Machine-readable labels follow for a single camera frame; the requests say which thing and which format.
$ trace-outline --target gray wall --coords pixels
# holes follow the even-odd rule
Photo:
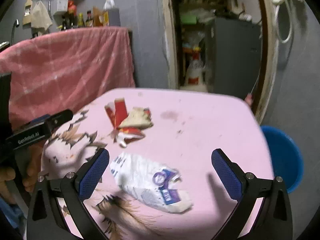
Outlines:
[[[46,6],[48,0],[41,0]],[[26,0],[15,0],[0,22],[0,42],[11,39],[11,28],[15,19],[22,23]],[[88,9],[102,9],[105,0],[75,0],[77,12],[84,16]],[[133,32],[133,57],[137,86],[147,88],[168,87],[168,64],[165,54],[164,19],[162,0],[115,0],[120,10],[123,27]],[[55,32],[61,19],[53,19],[50,32]],[[31,38],[31,29],[20,26],[15,32],[15,43]]]
[[[303,155],[302,183],[289,195],[296,239],[320,205],[320,25],[307,4],[293,0],[293,5],[293,42],[280,46],[276,82],[263,124],[286,132]],[[286,37],[284,6],[280,16],[280,30]]]

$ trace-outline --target blue gripper pad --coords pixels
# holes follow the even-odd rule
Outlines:
[[[234,172],[231,170],[226,160],[222,157],[222,155],[225,156],[225,154],[223,152],[220,154],[220,151],[222,152],[221,149],[217,149],[212,152],[212,166],[216,170],[230,198],[239,201],[242,197],[242,184],[240,180],[237,178],[236,174],[234,174]]]
[[[89,170],[87,171],[83,179],[80,181],[78,195],[81,201],[84,201],[85,199],[88,199],[91,197],[102,174],[104,173],[104,171],[106,170],[109,164],[109,152],[106,149],[100,149],[100,150],[102,152],[100,153],[99,157],[92,164],[91,168],[89,168]]]

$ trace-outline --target white plastic packaging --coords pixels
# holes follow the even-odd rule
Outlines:
[[[62,15],[68,11],[68,0],[52,0],[51,14]]]
[[[113,8],[113,6],[115,6],[114,0],[106,0],[104,7],[103,7],[103,10],[104,11],[109,10],[109,9]]]
[[[121,153],[111,164],[116,184],[145,205],[169,213],[181,213],[193,203],[185,190],[175,188],[180,174],[164,164],[140,155]]]

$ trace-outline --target plastic bag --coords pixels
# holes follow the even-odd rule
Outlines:
[[[177,170],[139,155],[121,153],[110,169],[116,184],[145,205],[169,213],[181,213],[193,204],[184,190],[175,189]]]
[[[38,1],[31,11],[31,27],[44,28],[46,31],[52,25],[48,11],[43,2]]]
[[[198,47],[200,41],[205,37],[204,32],[191,31],[184,34],[185,41],[190,45],[191,48]]]

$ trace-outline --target stain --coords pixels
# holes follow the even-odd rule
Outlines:
[[[174,111],[166,111],[160,115],[162,119],[173,120],[174,122],[178,120],[178,116],[179,116],[178,113]]]

